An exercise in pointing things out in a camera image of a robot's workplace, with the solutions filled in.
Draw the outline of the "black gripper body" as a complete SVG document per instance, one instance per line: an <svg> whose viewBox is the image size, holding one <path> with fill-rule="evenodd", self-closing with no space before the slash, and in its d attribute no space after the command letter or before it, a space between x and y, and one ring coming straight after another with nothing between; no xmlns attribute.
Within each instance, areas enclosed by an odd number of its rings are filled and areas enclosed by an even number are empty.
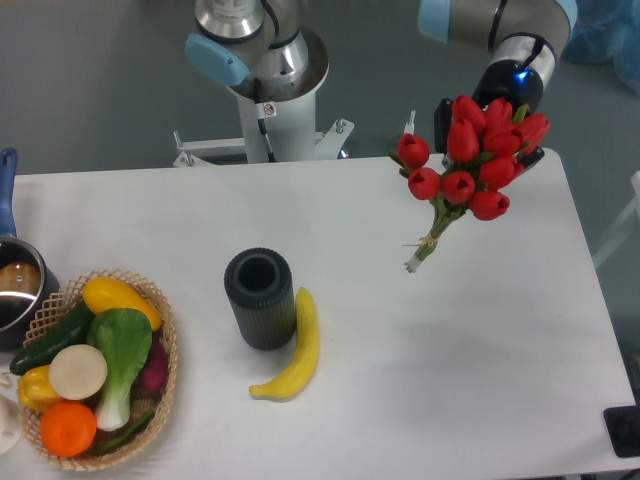
<svg viewBox="0 0 640 480"><path fill-rule="evenodd" d="M438 153L447 151L448 134L452 124L452 106L453 101L450 98L443 98L433 114L434 148Z"/></svg>

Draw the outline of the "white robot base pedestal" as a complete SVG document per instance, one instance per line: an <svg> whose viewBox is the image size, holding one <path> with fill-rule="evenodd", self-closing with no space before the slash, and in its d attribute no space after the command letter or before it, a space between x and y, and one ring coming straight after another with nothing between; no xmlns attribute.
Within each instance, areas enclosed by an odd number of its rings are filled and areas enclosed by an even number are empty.
<svg viewBox="0 0 640 480"><path fill-rule="evenodd" d="M236 98L250 163L339 158L354 125L316 129L316 94L329 72L325 44L300 22L297 1L198 1L185 53Z"/></svg>

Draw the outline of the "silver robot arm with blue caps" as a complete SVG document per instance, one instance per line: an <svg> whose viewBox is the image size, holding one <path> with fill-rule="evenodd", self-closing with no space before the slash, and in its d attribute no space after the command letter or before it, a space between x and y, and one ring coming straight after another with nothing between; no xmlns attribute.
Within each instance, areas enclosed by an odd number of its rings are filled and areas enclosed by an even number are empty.
<svg viewBox="0 0 640 480"><path fill-rule="evenodd" d="M503 98L531 113L552 78L578 15L574 1L422 1L418 28L440 41L486 49L491 61L471 98L486 108Z"/></svg>

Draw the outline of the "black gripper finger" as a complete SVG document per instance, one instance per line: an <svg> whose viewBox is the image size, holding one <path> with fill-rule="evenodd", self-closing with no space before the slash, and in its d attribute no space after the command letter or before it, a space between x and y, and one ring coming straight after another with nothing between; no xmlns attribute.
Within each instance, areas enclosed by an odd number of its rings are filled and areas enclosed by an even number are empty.
<svg viewBox="0 0 640 480"><path fill-rule="evenodd" d="M523 170L528 171L533 166L535 166L544 156L545 156L544 150L541 147L536 147L529 154L519 155L518 161L523 166Z"/></svg>

